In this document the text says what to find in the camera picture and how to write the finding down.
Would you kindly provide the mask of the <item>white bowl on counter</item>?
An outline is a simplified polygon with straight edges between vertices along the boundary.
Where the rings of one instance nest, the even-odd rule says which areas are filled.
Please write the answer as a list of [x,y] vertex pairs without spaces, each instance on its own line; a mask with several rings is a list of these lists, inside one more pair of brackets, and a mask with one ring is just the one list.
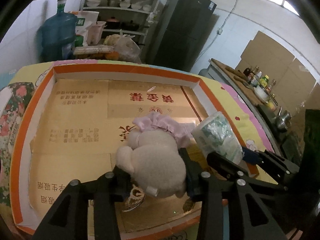
[[253,88],[253,91],[256,97],[259,98],[260,101],[263,101],[263,102],[268,101],[269,96],[263,88],[261,88],[260,86],[257,86]]

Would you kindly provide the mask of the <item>grey metal shelf rack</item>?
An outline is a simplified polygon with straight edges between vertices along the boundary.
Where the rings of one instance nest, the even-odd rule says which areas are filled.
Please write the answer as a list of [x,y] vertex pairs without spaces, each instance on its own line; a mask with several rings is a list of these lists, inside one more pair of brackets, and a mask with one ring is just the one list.
[[105,21],[102,38],[113,34],[132,36],[144,50],[161,0],[83,0],[81,10],[99,12],[98,20]]

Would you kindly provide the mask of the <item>yellow green condiment bottle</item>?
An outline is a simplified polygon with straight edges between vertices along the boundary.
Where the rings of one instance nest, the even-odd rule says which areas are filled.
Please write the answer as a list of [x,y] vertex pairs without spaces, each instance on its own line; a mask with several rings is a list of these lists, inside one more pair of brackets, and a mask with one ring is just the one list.
[[269,81],[269,76],[268,76],[268,75],[262,76],[262,77],[260,78],[260,80],[259,80],[260,84],[261,84],[264,88],[267,87],[268,81]]

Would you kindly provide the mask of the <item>white plush toy pink dress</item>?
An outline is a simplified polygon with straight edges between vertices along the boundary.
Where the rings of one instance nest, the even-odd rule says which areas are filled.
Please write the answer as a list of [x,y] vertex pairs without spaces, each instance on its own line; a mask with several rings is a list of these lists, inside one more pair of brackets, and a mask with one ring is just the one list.
[[185,125],[157,112],[135,118],[133,124],[127,145],[116,151],[116,166],[149,196],[182,198],[186,167],[178,150],[190,145]]

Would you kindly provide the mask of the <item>cardboard wall panel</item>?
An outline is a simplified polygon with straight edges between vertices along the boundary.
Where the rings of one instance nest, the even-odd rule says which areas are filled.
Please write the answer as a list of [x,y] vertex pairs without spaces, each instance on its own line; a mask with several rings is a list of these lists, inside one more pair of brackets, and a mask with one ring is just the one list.
[[284,46],[257,32],[244,49],[236,69],[259,67],[270,80],[277,103],[292,115],[303,109],[319,109],[319,84],[304,65]]

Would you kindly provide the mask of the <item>blue water jug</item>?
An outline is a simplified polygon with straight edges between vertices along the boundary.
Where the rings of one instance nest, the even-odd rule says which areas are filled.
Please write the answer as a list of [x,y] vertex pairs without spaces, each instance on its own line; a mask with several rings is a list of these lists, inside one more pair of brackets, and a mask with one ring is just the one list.
[[77,17],[65,12],[67,0],[57,0],[57,12],[40,27],[41,59],[44,62],[74,58]]

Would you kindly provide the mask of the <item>floral tissue box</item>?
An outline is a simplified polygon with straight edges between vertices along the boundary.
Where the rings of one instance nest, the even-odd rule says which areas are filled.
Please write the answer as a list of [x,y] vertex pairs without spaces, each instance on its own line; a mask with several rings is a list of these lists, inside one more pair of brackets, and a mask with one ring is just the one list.
[[16,82],[1,90],[1,203],[10,206],[10,166],[17,132],[35,87]]

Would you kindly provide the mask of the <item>green white tissue pack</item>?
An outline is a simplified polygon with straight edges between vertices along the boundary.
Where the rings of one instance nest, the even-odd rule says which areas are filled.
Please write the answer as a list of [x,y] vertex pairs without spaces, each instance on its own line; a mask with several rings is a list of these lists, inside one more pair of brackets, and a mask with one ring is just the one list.
[[205,158],[216,152],[236,165],[240,164],[243,158],[242,146],[221,112],[200,122],[191,134]]

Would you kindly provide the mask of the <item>white sack beside jug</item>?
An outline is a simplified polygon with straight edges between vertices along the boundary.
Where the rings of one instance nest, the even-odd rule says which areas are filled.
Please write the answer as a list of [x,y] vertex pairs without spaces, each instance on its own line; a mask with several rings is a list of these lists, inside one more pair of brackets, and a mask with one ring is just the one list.
[[99,12],[97,11],[74,11],[77,17],[75,28],[75,46],[87,46],[88,32],[92,25],[97,23]]

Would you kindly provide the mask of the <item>steel kettle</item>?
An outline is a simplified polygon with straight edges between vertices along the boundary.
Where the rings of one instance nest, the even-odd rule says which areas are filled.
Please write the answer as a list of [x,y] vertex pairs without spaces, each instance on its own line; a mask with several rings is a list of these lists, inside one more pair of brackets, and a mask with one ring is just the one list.
[[291,127],[291,118],[291,113],[287,110],[283,111],[282,107],[280,107],[274,119],[276,128],[280,131],[288,130]]

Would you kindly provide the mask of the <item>kitchen counter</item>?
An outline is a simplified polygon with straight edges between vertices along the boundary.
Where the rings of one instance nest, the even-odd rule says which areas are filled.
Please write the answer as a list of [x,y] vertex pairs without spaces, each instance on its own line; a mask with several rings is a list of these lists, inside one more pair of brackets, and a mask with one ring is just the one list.
[[242,79],[236,75],[235,70],[211,59],[209,60],[206,76],[227,85],[227,87],[231,87],[231,91],[236,92],[236,95],[245,102],[259,122],[272,149],[282,157],[300,165],[303,156],[303,149],[300,146],[302,139],[289,128],[285,130],[277,128],[276,115],[256,97],[252,88],[244,85]]

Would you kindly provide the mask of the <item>black refrigerator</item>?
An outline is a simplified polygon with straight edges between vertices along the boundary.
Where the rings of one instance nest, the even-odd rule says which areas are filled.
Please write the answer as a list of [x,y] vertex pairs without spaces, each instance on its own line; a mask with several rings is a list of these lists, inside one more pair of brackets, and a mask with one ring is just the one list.
[[215,8],[211,0],[167,0],[151,42],[150,64],[190,71]]

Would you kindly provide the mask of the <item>white plastic bag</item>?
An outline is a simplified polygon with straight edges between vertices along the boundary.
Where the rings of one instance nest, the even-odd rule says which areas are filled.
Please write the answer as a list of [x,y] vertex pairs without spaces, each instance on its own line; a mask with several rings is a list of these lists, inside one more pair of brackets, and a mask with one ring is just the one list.
[[114,60],[141,63],[140,48],[132,40],[134,36],[127,34],[113,34],[104,39],[103,45],[113,48]]

